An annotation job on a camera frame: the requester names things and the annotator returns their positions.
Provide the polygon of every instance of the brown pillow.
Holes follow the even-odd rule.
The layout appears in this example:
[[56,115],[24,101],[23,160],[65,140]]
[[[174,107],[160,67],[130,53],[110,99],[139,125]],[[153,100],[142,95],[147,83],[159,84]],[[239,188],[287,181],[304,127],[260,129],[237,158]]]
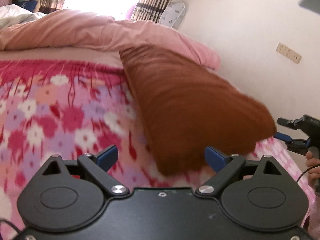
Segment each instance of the brown pillow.
[[179,54],[145,45],[121,51],[120,57],[164,175],[204,166],[206,146],[244,155],[276,132],[264,105]]

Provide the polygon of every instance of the pink floral blanket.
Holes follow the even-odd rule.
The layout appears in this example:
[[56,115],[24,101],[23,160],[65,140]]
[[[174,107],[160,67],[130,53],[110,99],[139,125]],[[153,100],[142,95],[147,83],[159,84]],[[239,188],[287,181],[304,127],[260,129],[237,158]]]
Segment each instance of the pink floral blanket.
[[[97,153],[111,144],[119,160],[110,175],[129,188],[198,187],[209,168],[163,177],[148,152],[141,122],[122,69],[107,65],[57,60],[0,62],[0,217],[18,227],[16,208],[22,189],[53,154],[63,159]],[[273,155],[294,179],[301,174],[275,139],[257,143],[248,159]],[[300,186],[310,202],[314,193],[305,179]],[[4,239],[14,232],[1,228]]]

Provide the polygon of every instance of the wire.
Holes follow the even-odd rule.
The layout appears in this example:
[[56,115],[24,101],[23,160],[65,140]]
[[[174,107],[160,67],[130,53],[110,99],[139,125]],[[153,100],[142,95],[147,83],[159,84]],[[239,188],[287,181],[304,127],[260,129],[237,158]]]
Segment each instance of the wire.
[[317,165],[311,166],[310,168],[307,168],[307,169],[300,175],[300,177],[297,179],[297,183],[298,183],[298,181],[302,178],[302,176],[303,176],[304,174],[306,174],[308,171],[310,171],[310,170],[312,170],[312,169],[314,169],[314,168],[316,168],[316,167],[320,167],[320,164],[317,164]]
[[14,231],[16,231],[18,234],[21,233],[21,230],[20,230],[19,228],[17,228],[17,227],[16,227],[12,222],[10,222],[9,220],[4,219],[4,218],[0,218],[0,225],[1,225],[2,223],[5,223],[5,224],[7,224],[8,226],[12,227],[12,229],[13,229]]

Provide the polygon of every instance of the human hand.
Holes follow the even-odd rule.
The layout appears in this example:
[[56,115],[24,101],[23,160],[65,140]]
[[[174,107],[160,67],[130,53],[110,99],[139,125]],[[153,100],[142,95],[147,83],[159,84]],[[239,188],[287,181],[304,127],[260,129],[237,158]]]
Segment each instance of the human hand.
[[[307,152],[306,154],[306,166],[312,167],[314,165],[320,164],[320,160],[312,157],[312,152]],[[310,187],[313,187],[313,180],[320,178],[320,167],[316,167],[308,171],[308,183]]]

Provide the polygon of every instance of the electrical outlet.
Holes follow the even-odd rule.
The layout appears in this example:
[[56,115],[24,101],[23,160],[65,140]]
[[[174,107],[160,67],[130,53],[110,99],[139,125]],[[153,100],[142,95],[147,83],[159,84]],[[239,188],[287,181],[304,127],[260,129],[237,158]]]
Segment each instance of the electrical outlet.
[[278,44],[276,51],[285,56],[286,58],[292,60],[294,63],[299,64],[302,56],[296,53],[294,50],[290,49],[286,45],[281,43]]

